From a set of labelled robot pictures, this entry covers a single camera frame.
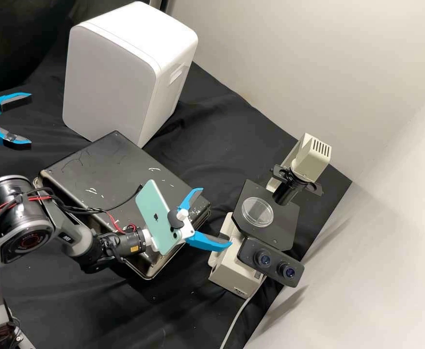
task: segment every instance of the black fabric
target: black fabric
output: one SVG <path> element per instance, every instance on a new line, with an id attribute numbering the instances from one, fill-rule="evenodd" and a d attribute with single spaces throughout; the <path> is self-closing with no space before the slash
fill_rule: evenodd
<path id="1" fill-rule="evenodd" d="M 87 141 L 62 122 L 65 40 L 20 88 L 33 103 L 0 116 L 0 126 L 33 141 L 31 151 L 0 146 L 0 176 L 25 175 L 79 150 Z M 217 232 L 245 179 L 265 184 L 296 140 L 193 64 L 174 115 L 145 150 L 213 203 L 205 233 Z M 301 193 L 294 248 L 301 258 L 350 181 L 329 166 L 325 195 Z M 4 267 L 4 294 L 38 348 L 218 348 L 243 300 L 208 281 L 209 254 L 185 246 L 152 281 L 111 270 L 86 275 L 57 242 Z M 244 310 L 228 348 L 241 348 L 281 286 L 266 280 Z"/>
<path id="2" fill-rule="evenodd" d="M 75 0 L 0 0 L 0 91 L 43 60 Z"/>

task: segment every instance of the phone case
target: phone case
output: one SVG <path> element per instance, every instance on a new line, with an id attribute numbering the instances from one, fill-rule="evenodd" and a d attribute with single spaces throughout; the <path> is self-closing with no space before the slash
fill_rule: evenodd
<path id="1" fill-rule="evenodd" d="M 167 254 L 181 239 L 177 229 L 171 229 L 167 214 L 169 206 L 165 203 L 156 182 L 150 179 L 135 197 L 138 209 L 145 220 L 159 253 Z"/>

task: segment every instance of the white wall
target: white wall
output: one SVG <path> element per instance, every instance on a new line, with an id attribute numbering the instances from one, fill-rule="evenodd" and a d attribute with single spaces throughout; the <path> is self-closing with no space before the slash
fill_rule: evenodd
<path id="1" fill-rule="evenodd" d="M 349 188 L 246 349 L 425 348 L 425 107 Z"/>
<path id="2" fill-rule="evenodd" d="M 169 0 L 194 61 L 356 178 L 425 103 L 425 0 Z"/>

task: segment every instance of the white plastic container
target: white plastic container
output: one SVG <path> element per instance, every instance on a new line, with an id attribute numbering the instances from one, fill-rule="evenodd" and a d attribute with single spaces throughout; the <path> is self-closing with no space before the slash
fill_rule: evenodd
<path id="1" fill-rule="evenodd" d="M 94 141 L 118 130 L 139 147 L 174 112 L 198 37 L 134 2 L 70 31 L 65 124 Z"/>

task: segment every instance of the microscope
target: microscope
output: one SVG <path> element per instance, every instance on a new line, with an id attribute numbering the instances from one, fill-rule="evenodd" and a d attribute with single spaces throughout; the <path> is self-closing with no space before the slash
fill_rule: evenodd
<path id="1" fill-rule="evenodd" d="M 305 267 L 286 255 L 294 243 L 300 207 L 292 202 L 302 190 L 318 196 L 316 183 L 329 164 L 331 147 L 305 133 L 280 165 L 271 168 L 266 188 L 247 179 L 233 212 L 226 215 L 221 233 L 231 246 L 211 252 L 209 280 L 248 299 L 263 276 L 296 287 Z"/>
<path id="2" fill-rule="evenodd" d="M 62 245 L 62 252 L 77 262 L 85 273 L 95 273 L 114 264 L 125 264 L 127 257 L 141 254 L 149 246 L 167 255 L 177 245 L 187 243 L 207 251 L 220 252 L 231 245 L 225 239 L 196 231 L 188 210 L 200 196 L 195 188 L 173 209 L 165 202 L 156 182 L 148 180 L 124 202 L 110 208 L 66 205 L 49 187 L 34 188 L 22 176 L 0 178 L 0 267 L 37 250 L 51 240 Z M 110 211 L 134 199 L 145 226 L 120 227 Z M 78 217 L 105 213 L 113 229 L 97 234 Z M 0 290 L 0 348 L 34 349 L 20 329 Z"/>

